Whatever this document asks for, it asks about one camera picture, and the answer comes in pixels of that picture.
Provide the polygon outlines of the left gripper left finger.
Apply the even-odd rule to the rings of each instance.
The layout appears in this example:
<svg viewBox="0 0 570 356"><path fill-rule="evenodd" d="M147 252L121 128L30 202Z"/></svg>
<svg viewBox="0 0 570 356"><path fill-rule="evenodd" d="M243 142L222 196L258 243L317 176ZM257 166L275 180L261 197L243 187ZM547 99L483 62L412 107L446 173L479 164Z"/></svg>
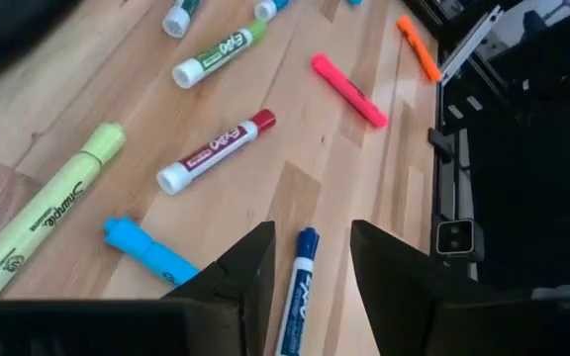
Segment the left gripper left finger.
<svg viewBox="0 0 570 356"><path fill-rule="evenodd" d="M261 222L165 297L181 306L181 356L262 356L274 289L275 223Z"/></svg>

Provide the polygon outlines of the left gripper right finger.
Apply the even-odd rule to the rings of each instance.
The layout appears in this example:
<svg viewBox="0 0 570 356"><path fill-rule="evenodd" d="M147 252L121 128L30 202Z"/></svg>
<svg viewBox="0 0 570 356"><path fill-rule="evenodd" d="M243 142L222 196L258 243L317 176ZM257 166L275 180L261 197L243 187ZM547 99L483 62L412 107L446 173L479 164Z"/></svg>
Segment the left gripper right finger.
<svg viewBox="0 0 570 356"><path fill-rule="evenodd" d="M444 266L371 222L351 224L357 287L381 356L523 356L521 297Z"/></svg>

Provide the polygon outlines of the cyan highlighter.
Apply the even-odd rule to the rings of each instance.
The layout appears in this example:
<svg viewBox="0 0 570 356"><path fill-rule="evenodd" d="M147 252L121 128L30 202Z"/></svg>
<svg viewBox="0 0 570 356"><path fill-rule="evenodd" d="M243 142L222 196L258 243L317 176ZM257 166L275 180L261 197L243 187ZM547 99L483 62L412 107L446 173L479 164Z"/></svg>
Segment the cyan highlighter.
<svg viewBox="0 0 570 356"><path fill-rule="evenodd" d="M192 263L154 240L129 218L108 218L103 230L106 243L139 261L153 275L175 287L200 273Z"/></svg>

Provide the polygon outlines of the red Expo marker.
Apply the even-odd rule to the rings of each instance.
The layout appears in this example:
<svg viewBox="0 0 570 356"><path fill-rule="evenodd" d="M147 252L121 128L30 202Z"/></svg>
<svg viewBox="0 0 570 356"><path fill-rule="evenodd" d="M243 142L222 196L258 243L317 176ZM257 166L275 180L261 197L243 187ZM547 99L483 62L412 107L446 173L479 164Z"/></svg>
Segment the red Expo marker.
<svg viewBox="0 0 570 356"><path fill-rule="evenodd" d="M194 179L234 153L243 145L257 139L259 135L276 124L275 115L267 109L256 113L233 129L211 139L185 157L164 167L156 174L161 190L175 195L186 188Z"/></svg>

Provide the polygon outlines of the yellow-green Sharpie highlighter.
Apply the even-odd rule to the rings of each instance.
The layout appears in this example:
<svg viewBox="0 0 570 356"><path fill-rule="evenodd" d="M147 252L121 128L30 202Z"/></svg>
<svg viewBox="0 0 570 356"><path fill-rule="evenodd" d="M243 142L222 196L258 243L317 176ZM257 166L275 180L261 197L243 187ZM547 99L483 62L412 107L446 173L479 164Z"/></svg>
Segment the yellow-green Sharpie highlighter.
<svg viewBox="0 0 570 356"><path fill-rule="evenodd" d="M0 293L125 141L120 125L99 125L80 150L0 230Z"/></svg>

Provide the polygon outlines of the orange highlighter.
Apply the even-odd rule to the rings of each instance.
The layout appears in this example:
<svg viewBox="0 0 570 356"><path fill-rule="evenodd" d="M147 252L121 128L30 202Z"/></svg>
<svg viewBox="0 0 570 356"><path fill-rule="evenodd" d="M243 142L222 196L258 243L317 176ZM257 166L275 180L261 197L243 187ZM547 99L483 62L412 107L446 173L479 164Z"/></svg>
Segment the orange highlighter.
<svg viewBox="0 0 570 356"><path fill-rule="evenodd" d="M441 79L441 72L408 15L400 17L396 25L416 54L423 71L431 82Z"/></svg>

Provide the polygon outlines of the blue Expo marker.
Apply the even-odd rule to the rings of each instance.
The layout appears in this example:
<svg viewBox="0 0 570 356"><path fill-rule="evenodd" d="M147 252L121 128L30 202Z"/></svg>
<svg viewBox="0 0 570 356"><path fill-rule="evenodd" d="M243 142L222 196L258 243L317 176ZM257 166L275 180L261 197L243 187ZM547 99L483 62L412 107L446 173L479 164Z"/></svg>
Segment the blue Expo marker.
<svg viewBox="0 0 570 356"><path fill-rule="evenodd" d="M313 227L301 230L297 237L296 258L281 325L275 356L300 356L307 310L311 295L314 260L320 236Z"/></svg>

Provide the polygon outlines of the pink highlighter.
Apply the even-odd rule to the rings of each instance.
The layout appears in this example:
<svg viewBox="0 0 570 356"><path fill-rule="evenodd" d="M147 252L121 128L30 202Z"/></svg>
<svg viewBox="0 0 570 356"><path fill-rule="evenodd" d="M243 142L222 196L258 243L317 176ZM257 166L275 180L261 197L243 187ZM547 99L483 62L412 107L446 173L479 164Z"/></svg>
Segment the pink highlighter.
<svg viewBox="0 0 570 356"><path fill-rule="evenodd" d="M324 78L373 127L384 128L389 124L387 115L335 66L327 55L314 54L311 64L315 72Z"/></svg>

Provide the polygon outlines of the light green Expo marker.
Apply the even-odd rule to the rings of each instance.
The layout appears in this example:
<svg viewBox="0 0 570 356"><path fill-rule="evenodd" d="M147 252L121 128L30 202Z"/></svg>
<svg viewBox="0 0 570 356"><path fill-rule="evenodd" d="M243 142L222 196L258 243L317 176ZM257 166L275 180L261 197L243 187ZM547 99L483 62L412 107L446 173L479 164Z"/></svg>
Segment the light green Expo marker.
<svg viewBox="0 0 570 356"><path fill-rule="evenodd" d="M237 29L218 43L174 66L171 71L173 80L182 89L191 88L259 41L266 31L267 23L261 20Z"/></svg>

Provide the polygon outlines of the dark green Expo marker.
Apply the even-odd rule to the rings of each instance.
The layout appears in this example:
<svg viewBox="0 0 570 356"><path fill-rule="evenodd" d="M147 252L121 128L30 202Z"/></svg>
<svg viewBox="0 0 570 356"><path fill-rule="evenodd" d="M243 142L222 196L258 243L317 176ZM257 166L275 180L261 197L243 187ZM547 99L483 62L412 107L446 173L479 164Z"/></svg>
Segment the dark green Expo marker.
<svg viewBox="0 0 570 356"><path fill-rule="evenodd" d="M183 38L202 0L175 0L164 19L162 28L173 38Z"/></svg>

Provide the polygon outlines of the teal Expo marker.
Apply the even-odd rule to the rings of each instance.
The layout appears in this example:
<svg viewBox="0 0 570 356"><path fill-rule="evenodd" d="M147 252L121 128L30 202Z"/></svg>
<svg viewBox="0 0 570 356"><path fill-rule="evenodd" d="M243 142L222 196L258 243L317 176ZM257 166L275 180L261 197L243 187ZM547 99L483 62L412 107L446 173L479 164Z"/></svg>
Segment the teal Expo marker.
<svg viewBox="0 0 570 356"><path fill-rule="evenodd" d="M257 20L269 22L289 3L290 0L259 0L254 6L254 16Z"/></svg>

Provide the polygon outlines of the black metal robot frame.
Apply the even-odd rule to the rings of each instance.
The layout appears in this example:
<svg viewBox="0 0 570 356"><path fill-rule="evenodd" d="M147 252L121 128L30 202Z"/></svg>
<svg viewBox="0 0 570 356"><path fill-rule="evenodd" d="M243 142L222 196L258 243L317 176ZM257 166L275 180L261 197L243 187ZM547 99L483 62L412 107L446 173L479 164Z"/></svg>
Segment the black metal robot frame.
<svg viewBox="0 0 570 356"><path fill-rule="evenodd" d="M441 30L446 25L447 16L434 0L403 0L413 15L436 39L438 56L445 54L445 38ZM477 280L477 265L467 257L450 257L436 251L437 228L441 223L471 220L472 197L469 178L461 170L461 134L446 133L443 124L443 86L435 85L435 114L432 129L427 130L427 142L434 149L432 228L429 251L441 259L445 266L454 272L466 274Z"/></svg>

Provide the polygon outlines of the white aluminium bracket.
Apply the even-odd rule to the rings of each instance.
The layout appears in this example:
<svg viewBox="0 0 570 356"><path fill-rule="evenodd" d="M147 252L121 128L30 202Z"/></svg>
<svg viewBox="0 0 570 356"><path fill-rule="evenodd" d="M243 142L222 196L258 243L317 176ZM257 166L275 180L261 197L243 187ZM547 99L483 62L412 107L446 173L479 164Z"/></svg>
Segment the white aluminium bracket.
<svg viewBox="0 0 570 356"><path fill-rule="evenodd" d="M445 86L461 68L464 62L474 52L476 47L488 35L495 24L505 13L499 3L481 14L473 26L466 32L462 33L462 38L455 41L453 50L449 53L445 62L441 66L442 86Z"/></svg>

